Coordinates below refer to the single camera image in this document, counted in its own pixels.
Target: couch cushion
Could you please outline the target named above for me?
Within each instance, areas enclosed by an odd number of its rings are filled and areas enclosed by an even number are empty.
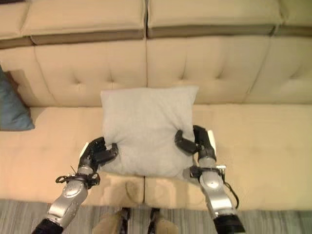
[[[142,0],[40,0],[32,3],[22,33],[51,35],[122,31],[127,39],[138,38],[138,35],[142,38],[144,15]]]
[[[283,24],[278,28],[279,36],[312,36],[312,1],[281,0]]]
[[[280,3],[285,25],[312,27],[312,1],[281,0]]]
[[[36,128],[0,132],[0,198],[52,202],[64,184],[58,176],[77,168],[85,142],[102,135],[101,108],[31,108]],[[90,205],[136,206],[143,201],[144,179],[100,173]]]
[[[29,106],[101,106],[107,89],[146,87],[143,40],[0,50]]]
[[[272,38],[246,102],[312,103],[312,39]]]
[[[28,3],[0,5],[0,39],[21,37],[20,29],[28,11]]]
[[[148,87],[197,85],[196,103],[241,103],[269,42],[256,36],[148,40]]]
[[[269,34],[281,22],[275,0],[151,0],[148,36]]]
[[[183,171],[192,157],[176,147],[183,131],[194,141],[192,107],[198,87],[103,91],[103,135],[107,146],[118,145],[119,157],[101,168],[122,175],[188,179]]]
[[[197,105],[194,124],[212,129],[217,162],[240,208],[312,209],[312,106]],[[199,187],[183,181],[146,178],[151,207],[206,209]]]

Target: white pillow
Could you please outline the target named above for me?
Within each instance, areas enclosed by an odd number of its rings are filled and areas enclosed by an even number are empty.
[[[177,177],[192,166],[192,156],[175,145],[177,130],[194,141],[192,108],[196,86],[102,91],[106,146],[119,155],[101,170],[123,175]]]

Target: floor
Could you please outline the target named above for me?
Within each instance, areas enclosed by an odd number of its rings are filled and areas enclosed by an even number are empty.
[[[0,233],[30,234],[41,221],[49,205],[11,200],[0,200]],[[76,218],[64,231],[66,234],[91,234],[109,207],[81,207]],[[132,210],[129,234],[144,234],[149,225],[149,209]],[[215,234],[208,212],[188,210],[161,210],[166,219],[179,227],[180,234]],[[311,212],[240,212],[239,216],[249,234],[312,234]]]

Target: sofa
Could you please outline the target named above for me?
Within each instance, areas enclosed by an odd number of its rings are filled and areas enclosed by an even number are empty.
[[[0,132],[0,199],[53,202],[100,92],[197,85],[241,210],[312,209],[309,0],[34,0],[0,5],[0,62],[35,129]],[[84,205],[206,210],[194,184],[100,172]]]

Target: person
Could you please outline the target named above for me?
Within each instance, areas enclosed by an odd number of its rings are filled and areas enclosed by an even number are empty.
[[[130,208],[122,208],[113,214],[106,213],[93,228],[92,234],[127,234]],[[178,234],[176,224],[166,220],[160,214],[160,209],[152,208],[148,234]]]

